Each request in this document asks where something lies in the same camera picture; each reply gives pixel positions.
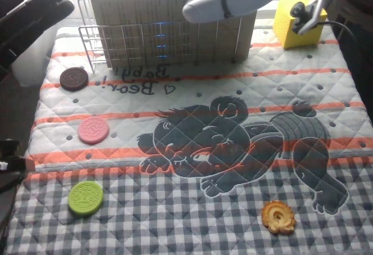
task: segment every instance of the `yellow foam block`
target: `yellow foam block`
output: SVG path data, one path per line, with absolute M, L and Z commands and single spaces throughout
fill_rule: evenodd
M 310 0 L 281 0 L 276 11 L 275 24 L 273 31 L 276 33 L 283 48 L 300 47 L 305 45 L 317 44 L 320 40 L 322 26 L 308 31 L 304 35 L 298 35 L 292 31 L 295 18 L 290 16 L 291 8 L 297 2 L 303 2 L 306 6 Z M 327 14 L 323 9 L 319 21 L 325 21 Z

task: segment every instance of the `quilted mat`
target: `quilted mat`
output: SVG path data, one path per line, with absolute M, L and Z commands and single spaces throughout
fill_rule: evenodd
M 284 51 L 258 20 L 244 63 L 90 71 L 76 28 L 58 32 L 40 90 L 8 254 L 371 254 L 373 128 L 328 27 Z M 83 67 L 88 86 L 60 87 Z M 77 129 L 97 115 L 109 136 Z M 103 187 L 90 217 L 68 208 L 80 181 Z M 281 200 L 291 235 L 261 211 Z

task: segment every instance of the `sleeping bear print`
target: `sleeping bear print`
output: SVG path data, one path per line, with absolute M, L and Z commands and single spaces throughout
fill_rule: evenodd
M 294 172 L 314 192 L 313 208 L 336 214 L 346 202 L 344 184 L 327 172 L 330 135 L 306 102 L 294 102 L 291 112 L 270 122 L 243 125 L 246 103 L 219 97 L 206 105 L 161 111 L 154 133 L 138 137 L 149 155 L 141 171 L 173 171 L 183 178 L 200 178 L 208 197 L 259 179 L 277 158 L 292 160 Z

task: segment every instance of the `robotic hand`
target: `robotic hand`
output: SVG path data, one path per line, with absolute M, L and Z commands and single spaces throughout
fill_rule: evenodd
M 233 16 L 245 16 L 272 0 L 189 0 L 182 9 L 184 18 L 191 23 L 208 23 Z M 312 0 L 308 6 L 298 2 L 291 10 L 296 17 L 293 31 L 302 35 L 316 27 L 325 0 Z
M 0 66 L 8 69 L 43 32 L 74 10 L 67 0 L 0 0 Z

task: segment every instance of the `chocolate cookie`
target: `chocolate cookie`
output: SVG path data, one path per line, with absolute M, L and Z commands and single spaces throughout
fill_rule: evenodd
M 88 74 L 82 68 L 69 68 L 61 73 L 59 82 L 61 86 L 66 90 L 78 91 L 87 86 Z

